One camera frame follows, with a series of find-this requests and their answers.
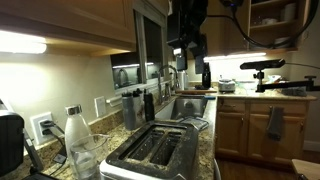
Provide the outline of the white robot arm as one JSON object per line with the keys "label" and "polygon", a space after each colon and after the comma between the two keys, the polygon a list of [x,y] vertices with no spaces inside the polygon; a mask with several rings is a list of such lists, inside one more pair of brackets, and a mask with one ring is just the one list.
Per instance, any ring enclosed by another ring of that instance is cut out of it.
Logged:
{"label": "white robot arm", "polygon": [[177,70],[187,70],[187,50],[195,59],[195,73],[204,72],[206,35],[200,26],[207,17],[208,0],[168,0],[167,44],[173,49]]}

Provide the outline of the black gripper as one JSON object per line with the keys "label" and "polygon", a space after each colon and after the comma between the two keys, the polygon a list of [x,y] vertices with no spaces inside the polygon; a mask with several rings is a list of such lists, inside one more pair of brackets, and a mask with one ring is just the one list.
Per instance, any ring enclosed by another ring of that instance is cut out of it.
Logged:
{"label": "black gripper", "polygon": [[205,36],[192,40],[189,44],[179,41],[168,41],[167,44],[173,49],[173,54],[176,59],[177,70],[187,70],[187,52],[190,51],[195,60],[195,70],[204,70],[204,58],[207,56],[207,39]]}

